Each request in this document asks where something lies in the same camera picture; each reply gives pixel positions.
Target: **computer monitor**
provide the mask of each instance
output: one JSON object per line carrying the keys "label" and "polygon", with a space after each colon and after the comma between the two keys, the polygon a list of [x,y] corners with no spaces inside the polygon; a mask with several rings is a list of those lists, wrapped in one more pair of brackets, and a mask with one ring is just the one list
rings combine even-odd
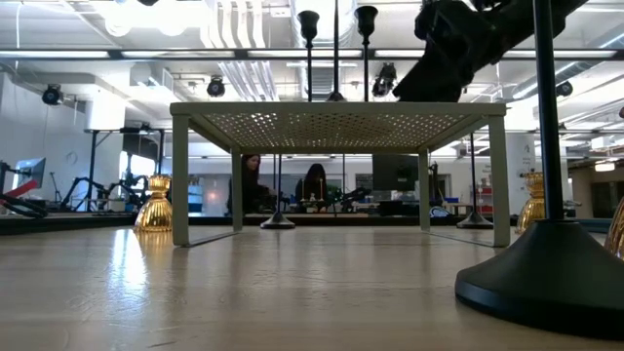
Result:
{"label": "computer monitor", "polygon": [[372,155],[372,190],[414,191],[417,180],[417,156]]}
{"label": "computer monitor", "polygon": [[18,186],[30,180],[37,182],[37,189],[43,185],[44,170],[46,168],[46,158],[21,160],[16,164],[18,175]]}

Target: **table surface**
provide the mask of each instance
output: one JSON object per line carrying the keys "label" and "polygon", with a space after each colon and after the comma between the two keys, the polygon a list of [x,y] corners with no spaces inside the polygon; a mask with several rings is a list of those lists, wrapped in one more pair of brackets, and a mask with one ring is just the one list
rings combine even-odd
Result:
{"label": "table surface", "polygon": [[225,151],[415,153],[503,117],[502,103],[179,102],[172,115]]}

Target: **gold vase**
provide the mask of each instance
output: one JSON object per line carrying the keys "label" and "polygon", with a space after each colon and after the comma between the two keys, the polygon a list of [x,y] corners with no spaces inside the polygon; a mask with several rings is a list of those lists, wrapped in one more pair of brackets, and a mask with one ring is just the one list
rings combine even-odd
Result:
{"label": "gold vase", "polygon": [[608,228],[604,248],[620,259],[624,259],[624,198],[620,200],[611,226]]}
{"label": "gold vase", "polygon": [[172,230],[173,209],[166,197],[171,181],[167,175],[153,175],[149,178],[149,190],[151,190],[152,196],[138,212],[135,231],[164,232]]}
{"label": "gold vase", "polygon": [[524,234],[527,228],[536,219],[546,217],[544,209],[544,174],[541,172],[531,172],[525,174],[526,187],[530,192],[530,199],[526,201],[523,210],[518,217],[516,224],[516,234]]}

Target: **woman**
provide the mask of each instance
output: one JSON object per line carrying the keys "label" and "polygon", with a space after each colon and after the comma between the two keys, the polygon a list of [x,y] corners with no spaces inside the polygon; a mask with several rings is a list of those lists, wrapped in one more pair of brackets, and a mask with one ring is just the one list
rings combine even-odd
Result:
{"label": "woman", "polygon": [[297,209],[300,213],[307,212],[302,206],[301,201],[310,201],[314,194],[314,200],[319,203],[315,206],[315,212],[326,212],[326,203],[328,201],[328,180],[325,175],[325,169],[320,164],[314,164],[308,170],[308,174],[304,180],[300,180],[294,191],[294,198],[298,203]]}
{"label": "woman", "polygon": [[[243,182],[243,212],[257,212],[262,198],[271,195],[271,190],[257,183],[260,174],[260,155],[243,155],[241,157],[241,180]],[[232,213],[232,180],[230,180],[227,210]]]}

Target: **black metal base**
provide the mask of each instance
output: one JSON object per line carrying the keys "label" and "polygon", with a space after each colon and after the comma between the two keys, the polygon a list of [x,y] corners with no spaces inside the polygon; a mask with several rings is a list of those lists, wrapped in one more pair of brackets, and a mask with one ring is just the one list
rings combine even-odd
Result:
{"label": "black metal base", "polygon": [[471,212],[466,219],[457,223],[460,229],[494,229],[494,224],[483,218],[478,212]]}
{"label": "black metal base", "polygon": [[282,212],[274,213],[270,218],[260,224],[262,229],[294,229],[294,223],[287,220]]}
{"label": "black metal base", "polygon": [[501,254],[457,273],[455,295],[527,326],[624,339],[624,261],[576,222],[534,222]]}

